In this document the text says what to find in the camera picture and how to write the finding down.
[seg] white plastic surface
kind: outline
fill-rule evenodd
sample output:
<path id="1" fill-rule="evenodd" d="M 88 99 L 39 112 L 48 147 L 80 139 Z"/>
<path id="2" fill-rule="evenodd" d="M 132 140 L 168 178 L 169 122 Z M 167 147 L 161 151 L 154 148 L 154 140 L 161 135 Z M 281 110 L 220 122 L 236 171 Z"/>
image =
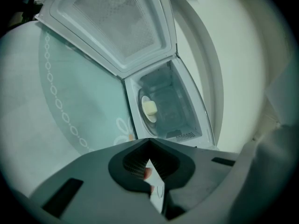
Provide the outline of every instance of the white plastic surface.
<path id="1" fill-rule="evenodd" d="M 216 50 L 202 20 L 186 0 L 171 0 L 171 6 L 179 56 L 201 94 L 217 143 L 223 116 L 223 82 Z"/>
<path id="2" fill-rule="evenodd" d="M 122 78 L 176 52 L 169 0 L 46 0 L 37 19 Z"/>
<path id="3" fill-rule="evenodd" d="M 165 184 L 161 179 L 161 177 L 159 176 L 151 160 L 148 161 L 146 167 L 152 170 L 151 175 L 144 180 L 149 185 L 153 186 L 153 191 L 150 194 L 150 201 L 157 209 L 157 211 L 161 213 L 163 207 L 163 200 L 164 200 Z"/>

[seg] dark slot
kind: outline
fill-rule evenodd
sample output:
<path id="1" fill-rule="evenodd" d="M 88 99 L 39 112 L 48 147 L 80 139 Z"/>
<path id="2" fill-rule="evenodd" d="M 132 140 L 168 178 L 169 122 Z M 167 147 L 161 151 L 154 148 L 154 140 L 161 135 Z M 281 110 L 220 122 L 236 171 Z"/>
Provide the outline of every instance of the dark slot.
<path id="1" fill-rule="evenodd" d="M 212 161 L 231 167 L 235 164 L 235 161 L 223 158 L 213 158 Z"/>
<path id="2" fill-rule="evenodd" d="M 43 209 L 55 217 L 60 217 L 82 184 L 81 180 L 69 179 L 43 206 Z"/>

